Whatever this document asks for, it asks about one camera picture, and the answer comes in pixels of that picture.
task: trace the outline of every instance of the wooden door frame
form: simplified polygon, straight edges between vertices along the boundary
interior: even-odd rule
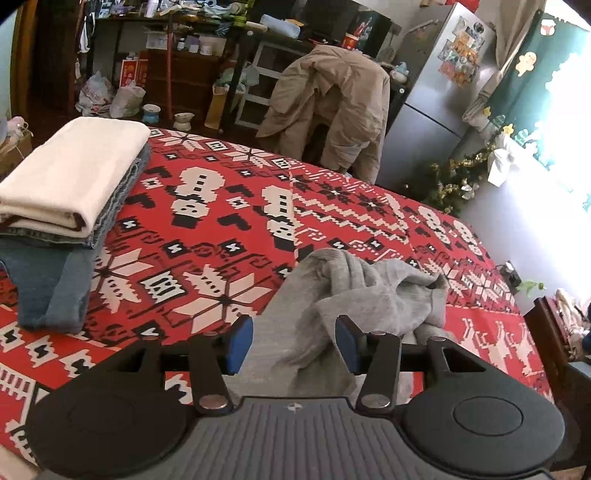
[[[80,37],[82,22],[84,19],[84,4],[86,0],[78,0],[78,15],[76,23],[76,39]],[[27,2],[18,9],[14,24],[14,35],[12,37],[11,54],[11,112],[13,116],[20,115],[28,118],[28,95],[31,86],[31,73],[33,66],[33,56],[35,41],[37,40],[37,24],[35,13],[37,12],[38,0],[27,0]],[[72,118],[76,116],[75,109],[76,91],[75,91],[75,68],[77,60],[77,49],[72,51],[72,65],[70,69],[70,82],[68,85],[68,101],[65,110]]]
[[[35,34],[35,12],[38,0],[27,0],[19,7],[12,35],[10,62],[10,100],[12,115],[28,118],[28,91],[31,84],[33,47]]]

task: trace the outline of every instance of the circular pad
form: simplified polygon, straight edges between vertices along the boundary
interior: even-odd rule
[[[170,393],[98,388],[60,393],[31,409],[26,433],[39,463],[68,478],[143,470],[173,450],[186,429],[185,408]]]
[[[402,427],[426,460],[460,476],[531,472],[564,436],[550,402],[500,373],[444,378],[409,402]]]

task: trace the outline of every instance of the gray ribbed surface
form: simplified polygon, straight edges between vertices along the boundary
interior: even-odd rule
[[[288,407],[299,404],[302,408]],[[62,477],[42,473],[38,480]],[[346,400],[246,399],[200,421],[172,456],[129,480],[452,480],[413,453],[386,420]],[[547,480],[537,475],[532,480]]]

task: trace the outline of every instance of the cup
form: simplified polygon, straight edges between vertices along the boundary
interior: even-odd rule
[[[347,50],[354,50],[359,42],[359,37],[355,37],[355,35],[351,35],[350,33],[346,33],[343,39],[342,47],[346,48]]]
[[[143,123],[157,124],[158,121],[160,121],[161,108],[158,105],[146,103],[143,108],[144,108],[144,117],[142,118]]]
[[[211,56],[213,55],[213,45],[210,43],[201,43],[201,55]]]

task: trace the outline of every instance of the power outlet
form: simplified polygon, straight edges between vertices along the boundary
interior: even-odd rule
[[[522,284],[521,277],[511,262],[507,262],[499,268],[505,283],[507,283],[511,293],[517,293],[517,287]]]

